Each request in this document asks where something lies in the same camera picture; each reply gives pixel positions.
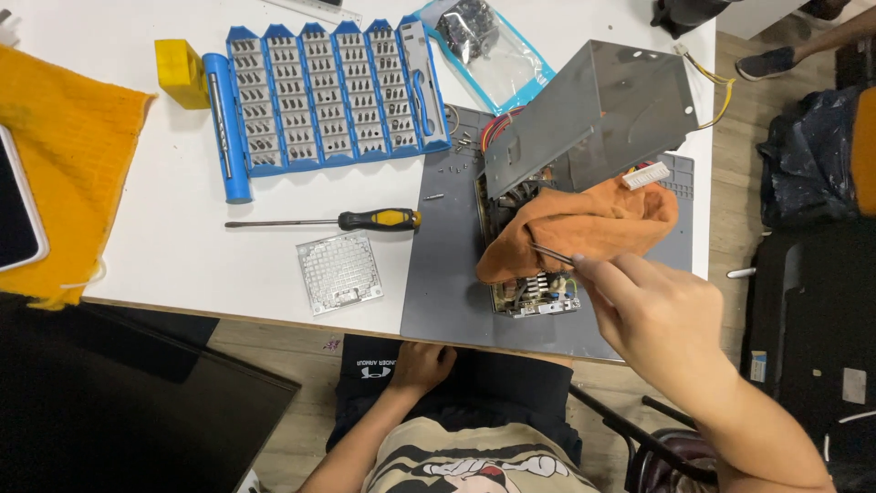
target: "sticker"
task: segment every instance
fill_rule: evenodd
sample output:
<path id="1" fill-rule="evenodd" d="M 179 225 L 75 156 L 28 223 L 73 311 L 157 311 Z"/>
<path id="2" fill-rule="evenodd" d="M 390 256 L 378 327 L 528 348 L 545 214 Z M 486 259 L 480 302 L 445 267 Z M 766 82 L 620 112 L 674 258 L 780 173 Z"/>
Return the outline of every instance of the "sticker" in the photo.
<path id="1" fill-rule="evenodd" d="M 752 382 L 765 382 L 767 380 L 767 352 L 752 351 L 752 372 L 748 377 Z"/>
<path id="2" fill-rule="evenodd" d="M 863 370 L 843 368 L 843 400 L 864 404 L 867 394 L 867 373 Z"/>

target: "hand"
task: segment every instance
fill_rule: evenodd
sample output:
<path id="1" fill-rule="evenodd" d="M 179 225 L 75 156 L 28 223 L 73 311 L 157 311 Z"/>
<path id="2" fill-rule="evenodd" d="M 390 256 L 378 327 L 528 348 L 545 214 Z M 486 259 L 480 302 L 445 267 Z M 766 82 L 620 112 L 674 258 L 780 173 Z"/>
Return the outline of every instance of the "hand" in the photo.
<path id="1" fill-rule="evenodd" d="M 442 349 L 446 351 L 439 361 Z M 389 386 L 409 392 L 419 399 L 447 378 L 454 361 L 456 350 L 453 347 L 405 341 L 399 349 L 395 375 L 392 376 Z"/>
<path id="2" fill-rule="evenodd" d="M 599 332 L 626 363 L 694 418 L 718 411 L 739 380 L 719 346 L 721 292 L 690 272 L 632 254 L 572 258 Z"/>

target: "blue cylinder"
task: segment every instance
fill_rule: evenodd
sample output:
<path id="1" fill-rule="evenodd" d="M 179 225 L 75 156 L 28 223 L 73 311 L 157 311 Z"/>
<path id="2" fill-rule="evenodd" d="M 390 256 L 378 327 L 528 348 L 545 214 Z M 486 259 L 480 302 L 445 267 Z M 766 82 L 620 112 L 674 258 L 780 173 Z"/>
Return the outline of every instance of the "blue cylinder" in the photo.
<path id="1" fill-rule="evenodd" d="M 250 177 L 237 124 L 228 59 L 220 54 L 205 54 L 202 58 L 210 93 L 216 146 L 219 148 L 219 171 L 225 183 L 225 202 L 246 204 L 252 202 Z"/>

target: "yellow cloth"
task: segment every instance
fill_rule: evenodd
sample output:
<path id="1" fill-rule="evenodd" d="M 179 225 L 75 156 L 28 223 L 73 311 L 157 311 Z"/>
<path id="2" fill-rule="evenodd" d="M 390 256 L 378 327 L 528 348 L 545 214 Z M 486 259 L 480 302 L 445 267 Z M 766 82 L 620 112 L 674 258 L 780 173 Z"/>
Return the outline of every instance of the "yellow cloth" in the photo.
<path id="1" fill-rule="evenodd" d="M 12 132 L 49 241 L 0 289 L 59 310 L 78 304 L 116 216 L 151 95 L 94 81 L 0 46 L 0 125 Z"/>

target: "plastic bag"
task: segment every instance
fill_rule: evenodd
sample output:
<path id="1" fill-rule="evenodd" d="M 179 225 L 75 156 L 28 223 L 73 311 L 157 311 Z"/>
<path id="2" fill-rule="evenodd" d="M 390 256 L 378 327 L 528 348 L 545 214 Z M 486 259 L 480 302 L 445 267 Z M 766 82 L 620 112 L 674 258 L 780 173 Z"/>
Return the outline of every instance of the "plastic bag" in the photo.
<path id="1" fill-rule="evenodd" d="M 770 122 L 768 139 L 755 146 L 764 161 L 764 225 L 820 224 L 858 216 L 851 135 L 861 90 L 813 92 Z"/>
<path id="2" fill-rule="evenodd" d="M 496 115 L 529 103 L 554 78 L 532 45 L 482 0 L 434 0 L 414 15 Z"/>

